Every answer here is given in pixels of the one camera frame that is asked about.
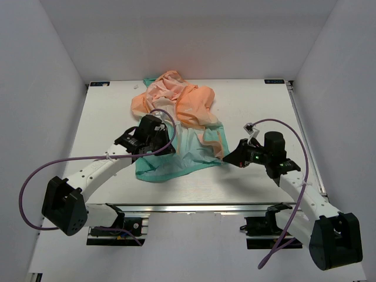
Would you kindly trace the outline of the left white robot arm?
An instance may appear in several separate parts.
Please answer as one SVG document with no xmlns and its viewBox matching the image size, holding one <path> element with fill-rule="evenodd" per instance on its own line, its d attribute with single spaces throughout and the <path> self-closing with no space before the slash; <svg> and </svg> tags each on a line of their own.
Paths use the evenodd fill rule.
<svg viewBox="0 0 376 282">
<path fill-rule="evenodd" d="M 97 227 L 110 234 L 124 231 L 125 214 L 113 204 L 89 204 L 94 192 L 117 172 L 137 159 L 155 153 L 175 152 L 167 123 L 157 116 L 146 115 L 138 126 L 118 137 L 103 157 L 65 179 L 55 176 L 47 185 L 42 214 L 67 236 L 83 227 Z"/>
</svg>

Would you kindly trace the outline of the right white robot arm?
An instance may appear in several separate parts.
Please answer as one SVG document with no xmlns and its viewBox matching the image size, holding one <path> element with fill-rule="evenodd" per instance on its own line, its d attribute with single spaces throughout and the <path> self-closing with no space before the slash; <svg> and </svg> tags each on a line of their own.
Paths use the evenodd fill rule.
<svg viewBox="0 0 376 282">
<path fill-rule="evenodd" d="M 242 139 L 224 162 L 244 168 L 251 163 L 265 167 L 269 178 L 299 206 L 302 214 L 293 215 L 293 207 L 280 203 L 267 208 L 264 223 L 251 218 L 242 228 L 253 236 L 261 231 L 287 233 L 306 246 L 320 270 L 359 263 L 363 259 L 360 224 L 352 213 L 332 206 L 317 189 L 304 181 L 300 167 L 287 158 L 285 140 L 280 132 L 267 132 L 264 144 L 255 138 Z"/>
</svg>

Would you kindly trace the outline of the orange and teal jacket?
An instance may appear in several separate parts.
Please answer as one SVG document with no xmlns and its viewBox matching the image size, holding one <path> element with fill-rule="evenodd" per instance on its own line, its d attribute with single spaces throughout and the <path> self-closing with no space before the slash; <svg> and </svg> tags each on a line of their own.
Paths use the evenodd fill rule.
<svg viewBox="0 0 376 282">
<path fill-rule="evenodd" d="M 223 124 L 211 112 L 214 98 L 212 88 L 194 85 L 175 70 L 147 83 L 145 92 L 132 99 L 130 109 L 137 119 L 153 109 L 168 112 L 172 118 L 167 128 L 175 153 L 138 159 L 137 179 L 163 182 L 223 163 L 229 147 Z"/>
</svg>

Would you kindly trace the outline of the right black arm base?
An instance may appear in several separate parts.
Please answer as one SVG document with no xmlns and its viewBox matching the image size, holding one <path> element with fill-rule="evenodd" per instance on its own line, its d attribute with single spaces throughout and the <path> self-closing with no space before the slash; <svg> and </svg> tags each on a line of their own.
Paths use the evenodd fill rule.
<svg viewBox="0 0 376 282">
<path fill-rule="evenodd" d="M 262 216 L 245 217 L 246 224 L 239 230 L 246 235 L 248 250 L 271 250 L 283 229 L 277 227 L 276 213 L 292 210 L 289 204 L 279 203 L 267 208 Z"/>
</svg>

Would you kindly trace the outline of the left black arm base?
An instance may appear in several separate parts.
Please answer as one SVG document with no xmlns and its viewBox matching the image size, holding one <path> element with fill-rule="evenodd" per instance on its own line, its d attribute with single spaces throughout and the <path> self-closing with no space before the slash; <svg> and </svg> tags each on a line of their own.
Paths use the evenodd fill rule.
<svg viewBox="0 0 376 282">
<path fill-rule="evenodd" d="M 149 218 L 125 213 L 112 204 L 88 204 L 88 246 L 141 247 L 145 243 Z"/>
</svg>

